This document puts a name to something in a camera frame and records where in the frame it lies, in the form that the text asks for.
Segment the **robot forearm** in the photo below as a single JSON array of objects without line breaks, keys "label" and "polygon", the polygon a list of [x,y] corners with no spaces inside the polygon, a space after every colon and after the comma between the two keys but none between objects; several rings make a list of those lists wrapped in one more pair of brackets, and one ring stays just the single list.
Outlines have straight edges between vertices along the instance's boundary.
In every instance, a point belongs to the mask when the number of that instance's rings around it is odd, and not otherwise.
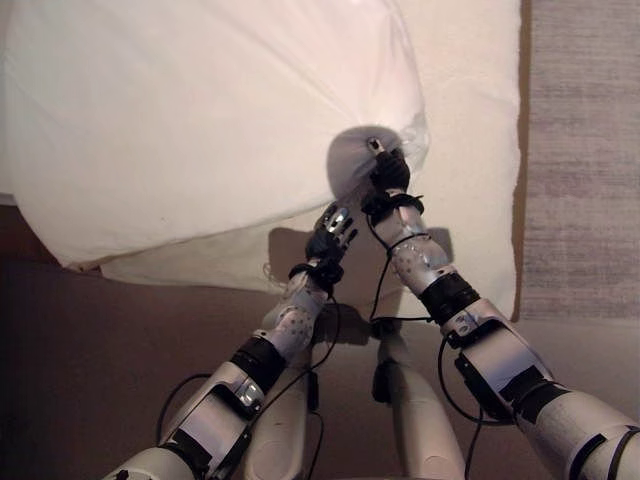
[{"label": "robot forearm", "polygon": [[307,260],[291,271],[262,328],[191,396],[160,445],[136,455],[106,478],[225,479],[247,449],[264,399],[289,362],[305,350],[316,318],[340,280],[339,262],[355,237],[348,211],[330,207],[316,225]]},{"label": "robot forearm", "polygon": [[[380,166],[384,149],[371,143],[370,148]],[[557,478],[640,478],[637,422],[556,383],[498,309],[448,263],[422,223],[417,199],[404,188],[388,187],[369,196],[363,210],[400,280],[427,308],[449,345],[460,349],[455,365],[482,408],[499,421],[515,422]],[[628,443],[615,460],[623,437]]]}]

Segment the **black strap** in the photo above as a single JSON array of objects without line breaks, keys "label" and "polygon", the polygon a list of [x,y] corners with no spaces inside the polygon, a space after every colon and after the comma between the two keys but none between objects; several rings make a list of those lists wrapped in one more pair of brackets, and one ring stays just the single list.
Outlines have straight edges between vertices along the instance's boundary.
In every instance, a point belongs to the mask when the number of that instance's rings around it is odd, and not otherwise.
[{"label": "black strap", "polygon": [[342,279],[344,274],[340,264],[330,258],[323,258],[316,266],[299,263],[289,272],[289,280],[301,272],[307,272],[316,285],[329,294],[329,297],[333,296],[333,286]]},{"label": "black strap", "polygon": [[578,480],[578,476],[584,467],[587,458],[593,453],[593,451],[607,441],[607,438],[601,433],[592,437],[582,448],[578,451],[577,455],[571,462],[571,468],[569,469],[569,480]]},{"label": "black strap", "polygon": [[387,192],[373,192],[362,202],[362,211],[371,217],[371,225],[375,227],[398,207],[412,206],[422,215],[424,205],[421,198],[422,196],[414,197],[406,193],[391,196]]},{"label": "black strap", "polygon": [[609,473],[607,474],[607,480],[615,480],[618,476],[618,467],[620,466],[620,459],[622,458],[622,454],[624,453],[624,449],[636,433],[640,432],[640,428],[632,427],[627,425],[629,431],[625,432],[618,445],[616,446],[615,451],[613,452],[613,457],[611,458],[611,463],[609,464]]}]

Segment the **gray carpet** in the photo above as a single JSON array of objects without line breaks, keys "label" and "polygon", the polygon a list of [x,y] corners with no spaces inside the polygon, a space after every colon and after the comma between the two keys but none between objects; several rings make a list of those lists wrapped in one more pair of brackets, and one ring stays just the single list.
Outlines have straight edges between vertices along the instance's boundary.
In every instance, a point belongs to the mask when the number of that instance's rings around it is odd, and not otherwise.
[{"label": "gray carpet", "polygon": [[532,8],[520,318],[638,324],[640,3]]}]

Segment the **white pillow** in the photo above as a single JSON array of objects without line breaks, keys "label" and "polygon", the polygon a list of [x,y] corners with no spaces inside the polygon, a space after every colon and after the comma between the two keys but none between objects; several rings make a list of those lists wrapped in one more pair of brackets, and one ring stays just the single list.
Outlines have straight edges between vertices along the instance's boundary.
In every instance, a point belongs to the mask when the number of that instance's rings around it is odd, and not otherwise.
[{"label": "white pillow", "polygon": [[[65,266],[325,204],[376,131],[414,169],[426,152],[385,0],[16,2],[5,74],[14,194]],[[363,126],[388,130],[332,148]]]}]

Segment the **wire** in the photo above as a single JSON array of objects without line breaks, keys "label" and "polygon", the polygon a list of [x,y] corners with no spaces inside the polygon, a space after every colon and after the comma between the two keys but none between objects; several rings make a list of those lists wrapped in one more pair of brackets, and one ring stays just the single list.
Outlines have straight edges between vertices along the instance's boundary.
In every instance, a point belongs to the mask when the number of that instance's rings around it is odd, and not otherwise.
[{"label": "wire", "polygon": [[311,480],[313,475],[313,470],[316,468],[316,461],[318,460],[318,454],[320,453],[320,447],[322,446],[322,439],[324,438],[324,419],[322,415],[318,412],[310,412],[314,417],[318,417],[320,420],[320,435],[318,436],[318,443],[316,444],[316,451],[313,454],[313,460],[311,461],[311,466],[309,467],[309,473],[307,474],[307,480]]},{"label": "wire", "polygon": [[373,297],[373,307],[371,307],[371,314],[369,315],[369,322],[373,322],[373,317],[376,314],[376,310],[378,310],[378,302],[380,302],[380,291],[382,290],[382,282],[384,282],[384,277],[387,274],[387,269],[389,268],[389,263],[391,263],[391,257],[387,257],[384,262],[384,267],[382,268],[382,272],[380,273],[380,277],[378,279],[378,286],[376,287],[376,294]]},{"label": "wire", "polygon": [[[307,375],[311,371],[313,371],[316,368],[318,368],[324,362],[326,362],[327,359],[329,358],[329,355],[331,355],[331,352],[333,351],[333,349],[336,346],[336,343],[338,341],[338,335],[340,334],[340,328],[341,328],[342,320],[341,320],[341,315],[340,315],[340,305],[338,304],[338,302],[336,301],[336,299],[334,297],[331,297],[330,300],[333,302],[333,304],[336,307],[336,333],[335,333],[335,335],[333,337],[333,340],[331,341],[331,345],[329,346],[329,349],[324,354],[324,356],[320,360],[318,360],[318,362],[316,362],[311,367],[309,367],[309,368],[305,369],[304,371],[302,371],[293,380],[291,380],[291,382],[289,382],[282,390],[280,390],[280,392],[278,392],[278,394],[275,397],[273,397],[269,401],[269,403],[267,403],[264,406],[264,408],[262,410],[260,410],[260,412],[258,412],[258,414],[253,418],[253,420],[252,420],[252,422],[250,424],[251,427],[253,427],[255,425],[255,423],[258,420],[258,418],[260,418],[264,414],[264,412],[266,412],[267,409],[271,405],[273,405],[274,402],[276,400],[278,400],[288,389],[290,389],[302,377],[304,377],[305,375]],[[167,397],[167,399],[165,400],[164,404],[162,405],[162,409],[160,410],[160,415],[158,416],[158,421],[156,422],[156,444],[160,444],[160,441],[162,440],[162,426],[164,424],[164,417],[166,416],[167,410],[169,409],[169,406],[171,405],[171,401],[176,396],[176,394],[187,383],[189,383],[189,382],[191,382],[193,380],[196,380],[198,378],[209,378],[210,376],[211,376],[210,373],[196,373],[196,374],[191,375],[191,376],[185,378],[184,380],[182,380],[178,385],[176,385],[173,388],[173,390],[171,390],[171,393],[169,393],[169,396]]]},{"label": "wire", "polygon": [[451,333],[447,334],[442,338],[442,342],[440,343],[440,349],[438,350],[438,381],[440,382],[440,388],[442,389],[442,393],[444,393],[445,398],[449,402],[449,404],[462,415],[467,420],[472,421],[473,423],[479,423],[481,425],[486,425],[487,427],[499,427],[506,425],[513,425],[512,422],[505,422],[502,420],[482,420],[481,418],[476,418],[473,415],[468,414],[462,408],[458,406],[458,404],[451,398],[449,395],[449,390],[447,390],[447,386],[444,383],[444,375],[442,373],[442,355],[444,353],[444,347],[447,345],[447,340]]},{"label": "wire", "polygon": [[373,228],[373,225],[371,224],[370,215],[367,215],[367,227],[369,227],[369,231],[374,236],[374,238],[378,241],[378,243],[382,245],[382,248],[384,248],[385,251],[389,251],[389,245],[387,245],[387,242],[382,240],[382,238],[380,238],[380,235],[378,235],[378,232],[376,232],[375,228]]},{"label": "wire", "polygon": [[269,407],[271,407],[271,405],[273,405],[282,395],[284,395],[284,393],[289,390],[291,387],[293,387],[296,382],[298,380],[300,380],[302,377],[304,377],[305,375],[307,375],[308,373],[312,372],[313,370],[315,370],[316,368],[318,368],[320,365],[322,365],[324,362],[327,361],[327,359],[329,358],[329,355],[331,355],[331,352],[333,351],[334,347],[336,346],[336,343],[338,342],[338,336],[340,335],[340,328],[341,328],[341,324],[342,324],[342,318],[341,318],[341,314],[340,314],[340,305],[338,304],[338,302],[336,301],[335,297],[330,297],[330,300],[333,302],[333,304],[336,307],[336,333],[333,336],[333,340],[331,341],[331,345],[329,346],[329,348],[327,349],[327,352],[324,354],[324,356],[318,360],[316,363],[314,363],[313,365],[311,365],[309,368],[303,370],[302,372],[300,372],[298,375],[296,375],[293,380],[291,380],[289,383],[287,383],[284,388],[282,388],[282,390],[280,390],[275,397],[273,397],[263,408],[262,410],[260,410],[258,412],[258,414],[253,417],[253,420],[250,423],[250,427],[252,428],[256,422],[258,421],[258,419],[264,415],[264,413],[269,409]]},{"label": "wire", "polygon": [[371,323],[376,324],[380,322],[428,322],[433,320],[431,317],[376,317],[371,320]]},{"label": "wire", "polygon": [[469,444],[469,450],[467,450],[467,459],[464,462],[464,478],[465,480],[469,480],[469,474],[471,473],[471,461],[473,460],[473,451],[476,448],[476,442],[478,441],[478,437],[480,436],[480,430],[482,429],[482,419],[484,417],[484,410],[480,407],[480,412],[478,413],[478,419],[480,422],[476,424],[476,430],[473,432],[473,438],[471,438],[471,443]]},{"label": "wire", "polygon": [[640,432],[640,428],[634,427],[629,431],[625,432],[622,436],[618,445],[616,445],[616,449],[613,452],[613,457],[611,457],[611,463],[609,464],[609,472],[607,473],[607,480],[615,480],[618,476],[618,467],[620,466],[620,459],[622,458],[622,454],[624,453],[624,449],[636,433]]},{"label": "wire", "polygon": [[164,404],[162,405],[162,409],[160,410],[160,415],[158,415],[158,421],[156,422],[156,445],[160,445],[160,441],[162,440],[162,424],[164,423],[164,417],[167,414],[167,410],[169,409],[169,405],[171,405],[171,401],[173,400],[173,397],[175,397],[176,394],[187,383],[193,380],[196,380],[198,378],[209,378],[210,376],[211,376],[210,373],[196,373],[182,380],[178,385],[176,385],[173,388],[173,390],[171,390],[171,393],[169,394],[167,399],[164,401]]},{"label": "wire", "polygon": [[378,233],[376,232],[376,230],[373,228],[373,225],[371,224],[371,217],[369,215],[367,215],[367,227],[369,227],[369,231],[371,232],[371,234],[375,237],[375,239],[378,241],[378,243],[380,245],[382,245],[382,247],[385,249],[385,252],[387,253],[387,259],[384,262],[384,267],[382,268],[382,272],[380,273],[380,277],[378,278],[378,286],[376,287],[376,294],[373,297],[373,306],[371,307],[371,313],[369,314],[369,323],[377,323],[379,321],[384,321],[384,320],[399,320],[401,322],[412,322],[412,321],[418,321],[418,320],[426,320],[427,322],[432,320],[431,317],[417,317],[417,318],[402,318],[402,317],[379,317],[379,318],[374,318],[376,315],[376,311],[378,310],[378,303],[380,302],[380,293],[382,291],[382,284],[384,282],[384,277],[387,274],[387,270],[389,269],[389,264],[391,263],[391,259],[393,258],[393,249],[395,247],[397,247],[398,245],[400,245],[402,242],[406,242],[407,240],[410,240],[412,238],[415,237],[420,237],[420,236],[429,236],[428,233],[416,233],[414,235],[410,235],[408,237],[403,238],[402,240],[394,243],[393,245],[389,246],[387,245],[387,243],[382,240],[382,238],[380,238],[380,235],[378,235]]}]

